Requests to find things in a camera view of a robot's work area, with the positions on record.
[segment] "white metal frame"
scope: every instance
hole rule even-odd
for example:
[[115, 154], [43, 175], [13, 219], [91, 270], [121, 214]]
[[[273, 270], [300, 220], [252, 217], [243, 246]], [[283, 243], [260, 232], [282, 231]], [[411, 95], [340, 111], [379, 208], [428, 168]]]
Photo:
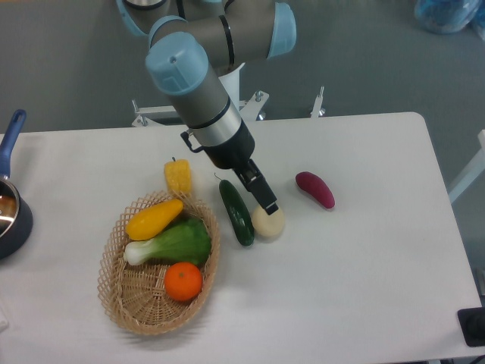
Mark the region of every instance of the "white metal frame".
[[481, 149], [449, 185], [448, 196], [451, 203], [454, 203], [473, 181], [485, 171], [485, 130], [478, 134], [478, 139]]

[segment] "cable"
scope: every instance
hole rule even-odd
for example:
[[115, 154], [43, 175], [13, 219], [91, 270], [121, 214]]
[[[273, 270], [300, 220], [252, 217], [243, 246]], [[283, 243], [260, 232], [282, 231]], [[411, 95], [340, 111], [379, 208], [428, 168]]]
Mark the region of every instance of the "cable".
[[477, 357], [473, 362], [470, 362], [470, 364], [478, 364], [483, 359], [485, 359], [485, 355], [482, 355], [482, 356]]

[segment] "cucumber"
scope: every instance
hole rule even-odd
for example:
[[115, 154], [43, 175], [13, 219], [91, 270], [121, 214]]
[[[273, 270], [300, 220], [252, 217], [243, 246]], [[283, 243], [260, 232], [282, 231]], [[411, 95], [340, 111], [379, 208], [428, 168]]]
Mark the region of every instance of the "cucumber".
[[243, 246], [251, 246], [255, 241], [255, 229], [252, 226], [251, 215], [241, 195], [228, 180], [221, 180], [219, 192], [230, 222], [233, 225], [237, 241]]

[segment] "metal bracket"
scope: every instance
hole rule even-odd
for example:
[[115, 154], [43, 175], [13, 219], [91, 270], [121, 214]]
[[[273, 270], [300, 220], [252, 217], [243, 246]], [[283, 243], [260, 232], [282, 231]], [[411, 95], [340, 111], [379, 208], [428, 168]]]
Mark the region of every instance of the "metal bracket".
[[257, 91], [247, 104], [240, 110], [241, 118], [244, 121], [261, 121], [266, 118], [266, 114], [261, 111], [264, 104], [269, 100], [268, 93], [264, 93], [261, 90]]

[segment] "corn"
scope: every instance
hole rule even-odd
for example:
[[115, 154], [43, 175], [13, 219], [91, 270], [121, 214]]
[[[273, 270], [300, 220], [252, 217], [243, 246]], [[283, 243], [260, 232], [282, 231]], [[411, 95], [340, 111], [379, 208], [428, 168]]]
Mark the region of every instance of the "corn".
[[170, 191], [189, 194], [192, 191], [189, 161], [178, 159], [165, 164], [164, 168], [167, 188]]

